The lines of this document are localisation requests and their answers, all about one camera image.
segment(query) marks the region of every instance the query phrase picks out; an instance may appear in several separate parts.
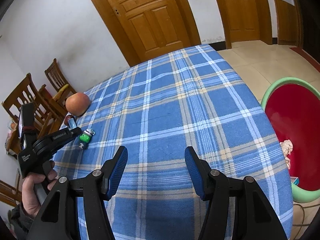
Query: crumpled paper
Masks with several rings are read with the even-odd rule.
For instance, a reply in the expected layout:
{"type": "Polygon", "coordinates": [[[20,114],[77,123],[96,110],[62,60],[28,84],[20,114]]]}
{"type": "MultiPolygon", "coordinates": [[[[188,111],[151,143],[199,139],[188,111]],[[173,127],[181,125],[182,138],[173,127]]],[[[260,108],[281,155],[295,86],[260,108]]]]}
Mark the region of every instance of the crumpled paper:
{"type": "Polygon", "coordinates": [[[287,164],[288,170],[290,170],[290,159],[287,157],[293,150],[293,144],[290,140],[285,140],[280,143],[281,149],[283,151],[283,155],[285,158],[285,163],[287,164]]]}

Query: green rim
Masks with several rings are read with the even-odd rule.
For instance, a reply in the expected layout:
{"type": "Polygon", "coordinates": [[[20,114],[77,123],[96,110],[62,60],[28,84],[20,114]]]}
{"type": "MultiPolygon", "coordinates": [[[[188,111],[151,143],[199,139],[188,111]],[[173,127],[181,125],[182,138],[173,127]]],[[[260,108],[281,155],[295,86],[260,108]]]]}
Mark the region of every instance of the green rim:
{"type": "MultiPolygon", "coordinates": [[[[274,82],[264,93],[262,101],[261,101],[261,107],[263,110],[266,109],[266,104],[268,99],[270,98],[271,94],[279,87],[285,85],[285,84],[297,84],[300,86],[303,86],[310,90],[314,95],[316,95],[317,98],[320,100],[320,93],[318,90],[316,90],[313,86],[311,86],[308,82],[299,79],[299,78],[294,78],[294,77],[285,77],[277,80],[274,82]]],[[[308,203],[311,201],[316,200],[317,198],[320,197],[320,189],[315,190],[315,191],[308,191],[304,190],[297,185],[294,185],[291,183],[292,187],[292,196],[293,196],[293,201],[298,202],[298,203],[308,203]]]]}

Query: person's arm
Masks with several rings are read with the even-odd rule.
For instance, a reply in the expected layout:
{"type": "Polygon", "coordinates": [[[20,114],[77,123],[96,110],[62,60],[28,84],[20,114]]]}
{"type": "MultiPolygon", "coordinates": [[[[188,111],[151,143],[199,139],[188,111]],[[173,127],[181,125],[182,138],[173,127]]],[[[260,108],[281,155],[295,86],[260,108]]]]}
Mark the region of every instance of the person's arm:
{"type": "MultiPolygon", "coordinates": [[[[54,161],[50,162],[51,167],[53,168],[54,161]]],[[[50,171],[48,179],[53,181],[48,185],[49,190],[53,188],[57,181],[54,179],[55,177],[57,177],[56,171],[50,171]]],[[[14,232],[16,233],[18,240],[25,240],[27,238],[33,219],[40,210],[41,205],[36,197],[33,187],[34,184],[41,183],[44,179],[44,175],[30,172],[23,182],[22,202],[11,211],[11,223],[14,227],[14,232]]]]}

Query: tiled floor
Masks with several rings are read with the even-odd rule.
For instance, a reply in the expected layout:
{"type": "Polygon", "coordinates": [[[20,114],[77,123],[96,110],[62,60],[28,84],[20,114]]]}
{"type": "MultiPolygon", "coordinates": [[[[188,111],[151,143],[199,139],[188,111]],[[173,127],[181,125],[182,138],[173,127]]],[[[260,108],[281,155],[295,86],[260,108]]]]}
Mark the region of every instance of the tiled floor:
{"type": "MultiPolygon", "coordinates": [[[[267,45],[262,41],[242,41],[233,43],[232,49],[218,53],[241,76],[259,102],[270,84],[283,77],[301,78],[320,91],[320,73],[290,47],[292,46],[267,45]]],[[[304,207],[304,219],[302,207],[294,204],[293,224],[309,224],[319,206],[306,207],[320,204],[320,199],[301,204],[304,207]]],[[[291,240],[298,239],[306,228],[307,226],[293,226],[291,240]]]]}

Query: dark sleeve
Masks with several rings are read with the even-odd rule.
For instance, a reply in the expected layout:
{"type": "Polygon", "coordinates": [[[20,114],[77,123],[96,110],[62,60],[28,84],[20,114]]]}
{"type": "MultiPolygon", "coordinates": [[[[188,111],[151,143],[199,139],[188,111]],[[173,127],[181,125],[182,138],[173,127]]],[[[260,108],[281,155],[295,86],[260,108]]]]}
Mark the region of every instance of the dark sleeve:
{"type": "Polygon", "coordinates": [[[22,202],[11,211],[11,223],[18,240],[25,240],[33,219],[25,214],[22,202]]]}

